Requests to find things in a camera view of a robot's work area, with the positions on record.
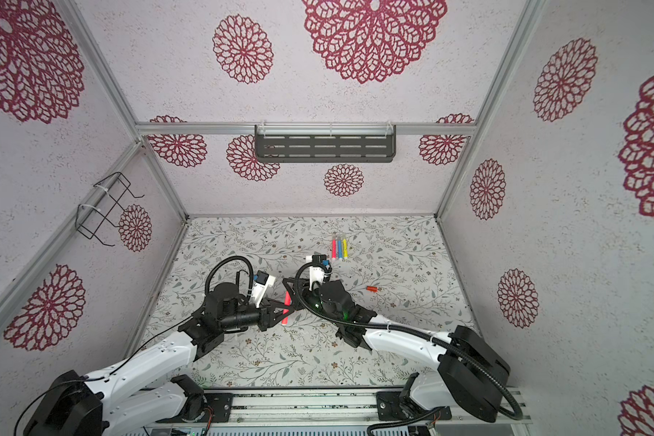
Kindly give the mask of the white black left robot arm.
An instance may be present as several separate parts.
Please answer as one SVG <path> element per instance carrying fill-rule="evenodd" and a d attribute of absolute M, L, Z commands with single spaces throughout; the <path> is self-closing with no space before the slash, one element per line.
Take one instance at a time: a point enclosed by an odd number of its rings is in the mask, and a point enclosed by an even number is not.
<path fill-rule="evenodd" d="M 159 420 L 201 421 L 210 412 L 205 390 L 176 370 L 210 354 L 227 334 L 252 326 L 266 331 L 293 312 L 272 299 L 251 302 L 236 284 L 220 283 L 154 346 L 89 374 L 57 377 L 32 401 L 34 414 L 14 433 L 123 435 Z"/>

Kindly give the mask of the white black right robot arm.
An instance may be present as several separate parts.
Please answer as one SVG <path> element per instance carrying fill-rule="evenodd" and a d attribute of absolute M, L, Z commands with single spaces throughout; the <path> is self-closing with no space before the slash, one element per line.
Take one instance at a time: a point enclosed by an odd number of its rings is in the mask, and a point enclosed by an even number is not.
<path fill-rule="evenodd" d="M 343 283 L 284 279 L 292 305 L 337 327 L 350 347 L 390 352 L 422 364 L 434 375 L 412 374 L 400 394 L 405 412 L 425 412 L 457 404 L 472 417 L 495 423 L 501 414 L 519 421 L 521 404 L 507 387 L 510 365 L 477 332 L 459 325 L 453 332 L 413 328 L 354 302 Z"/>

